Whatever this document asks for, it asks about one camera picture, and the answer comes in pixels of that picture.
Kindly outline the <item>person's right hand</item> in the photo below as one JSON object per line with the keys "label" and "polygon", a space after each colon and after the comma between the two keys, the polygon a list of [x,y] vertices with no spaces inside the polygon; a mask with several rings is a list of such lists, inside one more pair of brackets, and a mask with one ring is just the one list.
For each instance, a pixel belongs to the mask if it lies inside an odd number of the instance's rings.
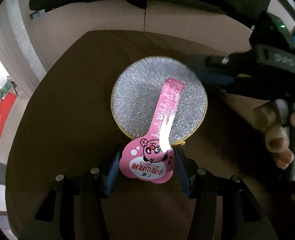
{"label": "person's right hand", "polygon": [[[290,140],[283,125],[277,121],[275,110],[268,103],[253,110],[253,127],[265,134],[265,146],[273,154],[276,166],[286,169],[294,161],[290,150]],[[295,112],[290,117],[291,126],[295,127]]]}

